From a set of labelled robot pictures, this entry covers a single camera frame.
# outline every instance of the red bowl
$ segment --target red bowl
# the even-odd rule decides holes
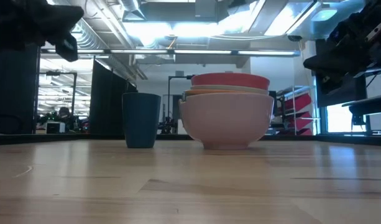
[[[258,75],[245,73],[207,73],[196,75],[191,79],[191,84],[195,85],[234,85],[260,88],[267,90],[270,81]]]

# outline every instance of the cup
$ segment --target cup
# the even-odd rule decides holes
[[[154,146],[160,117],[161,96],[148,93],[122,95],[124,134],[127,147]]]

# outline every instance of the stacked bowls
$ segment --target stacked bowls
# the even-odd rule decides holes
[[[268,130],[270,81],[245,73],[194,76],[180,103],[183,127],[205,149],[246,149]]]

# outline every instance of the wood grain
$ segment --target wood grain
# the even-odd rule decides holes
[[[0,146],[0,223],[381,223],[381,147]]]

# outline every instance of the window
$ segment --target window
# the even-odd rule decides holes
[[[327,106],[327,126],[329,133],[363,132],[365,125],[352,127],[352,113],[343,103]]]

